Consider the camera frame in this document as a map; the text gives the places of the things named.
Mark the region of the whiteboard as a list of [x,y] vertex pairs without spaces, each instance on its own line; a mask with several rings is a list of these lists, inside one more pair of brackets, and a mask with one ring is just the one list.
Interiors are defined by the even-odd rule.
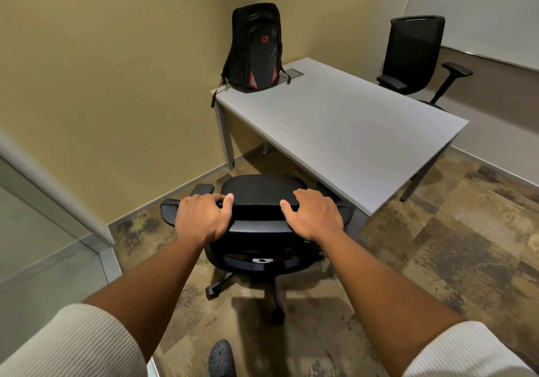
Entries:
[[539,71],[539,0],[409,0],[405,14],[443,16],[444,47]]

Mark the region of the person's right forearm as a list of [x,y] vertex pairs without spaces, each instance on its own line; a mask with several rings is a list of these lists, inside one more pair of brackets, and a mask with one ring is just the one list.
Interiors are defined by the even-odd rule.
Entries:
[[334,266],[358,321],[391,377],[402,377],[429,343],[465,321],[344,231],[321,230],[313,239]]

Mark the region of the white desk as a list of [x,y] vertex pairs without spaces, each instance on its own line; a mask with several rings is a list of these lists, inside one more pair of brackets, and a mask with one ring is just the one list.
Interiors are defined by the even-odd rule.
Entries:
[[258,93],[212,90],[228,169],[226,109],[368,219],[401,187],[406,202],[468,121],[311,58]]

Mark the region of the black backpack with red accents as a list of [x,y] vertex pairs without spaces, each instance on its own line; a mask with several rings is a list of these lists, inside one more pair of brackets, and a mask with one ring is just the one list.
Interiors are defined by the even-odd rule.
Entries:
[[278,85],[282,67],[280,12],[274,3],[236,8],[232,14],[232,44],[219,85],[227,83],[245,93]]

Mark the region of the person's left forearm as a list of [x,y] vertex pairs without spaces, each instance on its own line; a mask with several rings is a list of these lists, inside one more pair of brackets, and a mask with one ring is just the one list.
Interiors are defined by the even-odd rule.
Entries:
[[156,351],[207,238],[184,234],[84,300],[111,314],[146,362]]

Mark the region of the person's left hand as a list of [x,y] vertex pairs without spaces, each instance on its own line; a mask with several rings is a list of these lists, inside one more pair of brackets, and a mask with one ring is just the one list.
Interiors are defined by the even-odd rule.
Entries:
[[175,231],[178,240],[190,241],[199,247],[224,235],[230,221],[220,218],[221,194],[194,195],[179,203]]

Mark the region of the person's right hand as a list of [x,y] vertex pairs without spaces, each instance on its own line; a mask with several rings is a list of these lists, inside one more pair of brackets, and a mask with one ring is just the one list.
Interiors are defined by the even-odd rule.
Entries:
[[344,222],[334,201],[312,189],[295,190],[299,203],[299,223],[290,227],[307,241],[323,243],[331,236],[344,232]]

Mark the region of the black perforated clog shoe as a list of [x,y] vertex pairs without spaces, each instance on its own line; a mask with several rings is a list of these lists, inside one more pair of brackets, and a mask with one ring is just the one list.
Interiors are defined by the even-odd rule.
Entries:
[[233,350],[226,339],[216,342],[207,361],[209,377],[237,377]]

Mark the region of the black mesh office chair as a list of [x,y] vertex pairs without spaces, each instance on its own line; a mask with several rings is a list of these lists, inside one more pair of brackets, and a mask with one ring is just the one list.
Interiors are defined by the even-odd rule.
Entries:
[[402,95],[426,88],[436,70],[445,23],[439,15],[391,19],[379,86]]

